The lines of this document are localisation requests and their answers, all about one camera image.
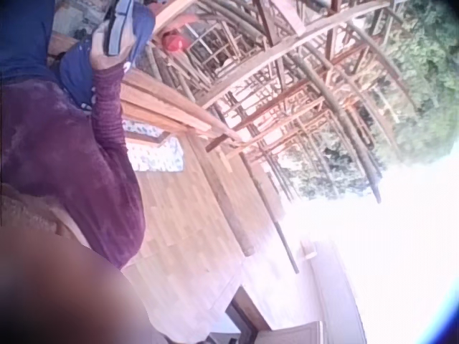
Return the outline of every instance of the wooden pillar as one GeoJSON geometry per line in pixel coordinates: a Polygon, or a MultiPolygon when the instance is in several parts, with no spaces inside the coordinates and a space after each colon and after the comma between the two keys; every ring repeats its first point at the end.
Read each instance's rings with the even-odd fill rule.
{"type": "Polygon", "coordinates": [[[276,230],[276,232],[278,233],[278,235],[280,237],[280,240],[282,242],[282,245],[285,248],[285,251],[287,252],[288,259],[290,260],[290,263],[292,264],[293,271],[295,271],[296,274],[299,274],[300,270],[298,269],[298,265],[295,262],[295,258],[293,257],[292,251],[290,250],[290,247],[288,246],[287,240],[285,239],[285,235],[283,233],[282,227],[277,222],[277,220],[275,218],[275,215],[274,215],[274,211],[271,208],[271,205],[270,205],[270,203],[268,201],[268,198],[266,197],[265,192],[263,191],[260,183],[258,182],[258,180],[256,179],[256,177],[253,174],[252,166],[250,166],[249,162],[245,158],[244,153],[240,154],[240,158],[241,158],[242,162],[244,163],[245,168],[247,169],[247,172],[249,173],[249,176],[252,179],[253,185],[257,189],[257,192],[260,195],[260,198],[261,198],[263,204],[265,205],[266,210],[268,210],[268,213],[269,213],[269,216],[271,218],[271,221],[273,222],[275,230],[276,230]]]}
{"type": "Polygon", "coordinates": [[[210,185],[212,193],[214,194],[232,233],[235,235],[235,238],[240,245],[242,252],[246,257],[253,255],[255,253],[255,248],[247,235],[247,232],[244,230],[239,220],[239,216],[232,205],[231,199],[229,198],[227,191],[224,189],[222,181],[219,179],[219,176],[209,159],[209,154],[206,153],[198,137],[190,134],[187,138],[191,143],[194,155],[197,157],[202,172],[210,185]]]}

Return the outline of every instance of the sleeve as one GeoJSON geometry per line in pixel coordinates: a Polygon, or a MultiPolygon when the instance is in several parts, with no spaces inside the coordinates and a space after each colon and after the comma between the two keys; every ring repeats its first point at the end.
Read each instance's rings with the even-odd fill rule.
{"type": "Polygon", "coordinates": [[[120,100],[123,76],[122,64],[107,70],[94,70],[95,104],[91,121],[95,139],[106,151],[127,151],[120,100]]]}
{"type": "Polygon", "coordinates": [[[111,235],[116,238],[107,240],[112,243],[110,249],[98,247],[95,251],[105,255],[118,268],[126,265],[138,252],[145,232],[141,191],[129,162],[121,117],[120,91],[123,76],[122,64],[94,71],[96,98],[91,116],[95,140],[110,170],[111,179],[115,181],[111,187],[114,199],[101,203],[109,208],[106,213],[115,220],[111,228],[116,228],[116,233],[111,235]]]}

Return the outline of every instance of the purple sweater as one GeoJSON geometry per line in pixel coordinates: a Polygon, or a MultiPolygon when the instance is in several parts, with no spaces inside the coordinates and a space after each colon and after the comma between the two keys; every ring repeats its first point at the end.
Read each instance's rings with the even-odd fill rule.
{"type": "Polygon", "coordinates": [[[3,86],[0,98],[2,182],[56,198],[91,248],[118,268],[138,252],[145,232],[121,122],[122,78],[121,65],[95,72],[90,118],[53,82],[3,86]]]}

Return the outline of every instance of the wooden frame structure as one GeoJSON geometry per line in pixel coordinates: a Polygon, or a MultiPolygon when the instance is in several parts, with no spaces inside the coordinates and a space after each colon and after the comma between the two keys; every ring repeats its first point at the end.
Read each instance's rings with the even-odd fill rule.
{"type": "Polygon", "coordinates": [[[231,148],[228,158],[245,152],[249,161],[266,161],[279,187],[293,199],[295,191],[278,155],[292,145],[299,147],[312,170],[333,186],[321,135],[324,130],[332,132],[381,201],[379,166],[371,152],[374,136],[359,113],[369,113],[398,154],[393,118],[384,117],[370,91],[386,75],[413,103],[397,66],[380,47],[391,30],[401,29],[403,1],[332,0],[330,8],[319,10],[304,0],[172,4],[207,20],[181,30],[191,41],[184,53],[165,54],[151,44],[147,72],[215,118],[228,123],[239,119],[233,136],[250,134],[243,143],[227,133],[208,135],[212,140],[207,151],[225,144],[231,148]],[[160,65],[166,66],[161,73],[160,65]],[[274,133],[278,137],[268,139],[274,133]]]}

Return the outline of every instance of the blurred object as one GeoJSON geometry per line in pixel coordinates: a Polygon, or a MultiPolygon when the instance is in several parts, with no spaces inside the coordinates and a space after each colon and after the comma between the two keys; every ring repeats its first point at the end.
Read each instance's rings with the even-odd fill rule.
{"type": "Polygon", "coordinates": [[[304,257],[309,260],[317,256],[316,245],[311,241],[311,239],[301,240],[301,246],[303,248],[304,257]]]}
{"type": "Polygon", "coordinates": [[[163,35],[161,43],[167,52],[184,51],[190,45],[188,40],[181,36],[178,32],[167,33],[163,35]]]}

